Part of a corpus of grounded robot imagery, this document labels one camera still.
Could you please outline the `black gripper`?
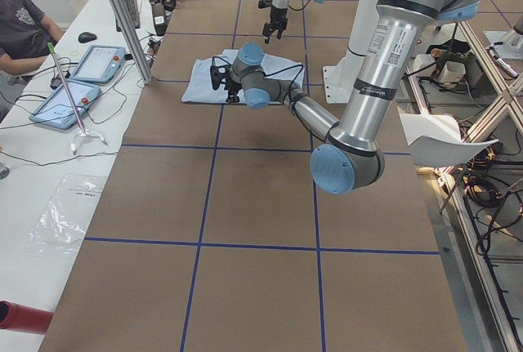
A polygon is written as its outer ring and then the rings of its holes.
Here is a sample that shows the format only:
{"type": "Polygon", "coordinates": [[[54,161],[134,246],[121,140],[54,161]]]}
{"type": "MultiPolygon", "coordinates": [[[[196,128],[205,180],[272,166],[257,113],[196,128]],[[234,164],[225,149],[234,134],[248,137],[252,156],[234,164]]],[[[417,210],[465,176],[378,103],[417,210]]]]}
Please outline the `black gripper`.
{"type": "Polygon", "coordinates": [[[225,89],[227,90],[226,102],[239,103],[239,91],[242,89],[242,85],[228,78],[225,82],[225,89]]]}
{"type": "Polygon", "coordinates": [[[273,33],[276,33],[276,38],[281,39],[283,32],[287,29],[288,18],[287,9],[279,9],[272,7],[270,10],[270,21],[264,24],[262,30],[262,36],[264,43],[270,42],[270,37],[273,33]]]}

